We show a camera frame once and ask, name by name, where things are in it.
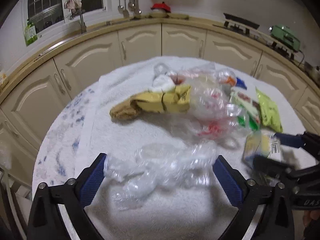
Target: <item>blue gripper pad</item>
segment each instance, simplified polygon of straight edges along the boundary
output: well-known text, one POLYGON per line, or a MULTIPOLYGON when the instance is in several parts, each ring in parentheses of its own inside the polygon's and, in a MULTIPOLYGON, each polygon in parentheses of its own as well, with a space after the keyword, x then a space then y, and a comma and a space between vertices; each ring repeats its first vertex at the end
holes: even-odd
POLYGON ((222 186, 224 193, 227 195, 231 205, 234 207, 240 207, 240 204, 243 202, 243 192, 221 161, 220 156, 213 165, 213 172, 220 182, 220 185, 222 186))
POLYGON ((304 146, 302 138, 298 135, 290 135, 285 133, 275 133, 275 137, 280 140, 282 145, 286 145, 293 148, 300 148, 304 146))
POLYGON ((86 182, 80 189, 79 192, 79 201, 82 208, 89 206, 96 195, 103 179, 103 165, 107 155, 105 154, 95 169, 91 172, 86 182))

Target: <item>green packet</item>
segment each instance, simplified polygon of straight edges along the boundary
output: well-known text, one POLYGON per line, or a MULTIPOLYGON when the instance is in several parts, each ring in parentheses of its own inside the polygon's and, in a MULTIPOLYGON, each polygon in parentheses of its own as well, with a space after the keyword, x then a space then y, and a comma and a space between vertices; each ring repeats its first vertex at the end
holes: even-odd
MULTIPOLYGON (((257 102, 239 91, 231 92, 230 102, 241 106, 247 111, 251 130, 257 131, 260 129, 260 106, 257 102)), ((245 126, 245 121, 241 116, 238 116, 238 122, 240 125, 245 126)))
POLYGON ((257 88, 256 93, 261 108, 262 124, 272 128, 276 132, 283 132, 278 106, 276 103, 257 88))

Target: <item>gas stove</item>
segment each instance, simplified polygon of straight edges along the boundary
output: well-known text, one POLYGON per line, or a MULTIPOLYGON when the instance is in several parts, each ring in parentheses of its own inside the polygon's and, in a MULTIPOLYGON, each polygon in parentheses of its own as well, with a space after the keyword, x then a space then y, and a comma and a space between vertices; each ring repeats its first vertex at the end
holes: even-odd
POLYGON ((223 26, 226 29, 263 43, 294 63, 295 52, 268 34, 258 31, 258 28, 260 27, 259 24, 231 14, 224 13, 224 15, 226 17, 226 21, 223 26))

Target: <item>kitchen cabinet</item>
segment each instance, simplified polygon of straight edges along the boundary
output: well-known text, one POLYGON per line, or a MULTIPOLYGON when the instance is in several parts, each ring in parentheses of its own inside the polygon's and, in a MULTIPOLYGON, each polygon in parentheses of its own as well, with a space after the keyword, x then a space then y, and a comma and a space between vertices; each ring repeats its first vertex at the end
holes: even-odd
POLYGON ((31 186, 37 150, 21 136, 1 110, 0 141, 9 146, 11 150, 11 169, 8 170, 8 173, 31 186))
POLYGON ((294 111, 296 115, 299 117, 299 119, 301 120, 306 131, 318 134, 317 130, 310 124, 310 122, 308 122, 308 120, 304 116, 302 116, 302 114, 300 114, 297 110, 294 110, 294 111))
POLYGON ((286 65, 265 53, 261 56, 254 77, 278 88, 292 107, 296 106, 307 87, 307 84, 286 65))
POLYGON ((51 124, 70 100, 50 59, 22 80, 0 108, 21 135, 39 149, 51 124))
POLYGON ((118 31, 123 65, 161 56, 161 24, 118 31))
POLYGON ((243 41, 208 31, 203 58, 253 76, 261 54, 262 50, 243 41))
POLYGON ((163 24, 162 56, 203 58, 206 34, 199 28, 163 24))
POLYGON ((320 99, 309 87, 295 108, 306 119, 306 122, 320 134, 320 99))
POLYGON ((84 41, 58 54, 54 61, 69 95, 74 98, 100 76, 122 66, 118 34, 84 41))

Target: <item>spoon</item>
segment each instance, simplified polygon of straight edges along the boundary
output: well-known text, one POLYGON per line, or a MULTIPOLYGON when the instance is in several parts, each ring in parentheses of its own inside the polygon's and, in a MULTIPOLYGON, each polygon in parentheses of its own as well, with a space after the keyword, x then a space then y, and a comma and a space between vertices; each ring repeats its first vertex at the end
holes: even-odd
POLYGON ((133 12, 134 7, 135 7, 134 0, 129 0, 129 3, 128 3, 129 10, 133 12))
POLYGON ((123 6, 120 4, 120 0, 119 0, 119 6, 118 6, 118 11, 119 13, 123 13, 123 6))
POLYGON ((129 12, 127 10, 127 1, 126 0, 124 0, 123 16, 124 16, 124 18, 129 18, 130 17, 129 12))
POLYGON ((139 0, 135 0, 135 7, 134 7, 134 10, 133 10, 133 13, 138 16, 138 15, 141 15, 141 10, 139 9, 139 0))

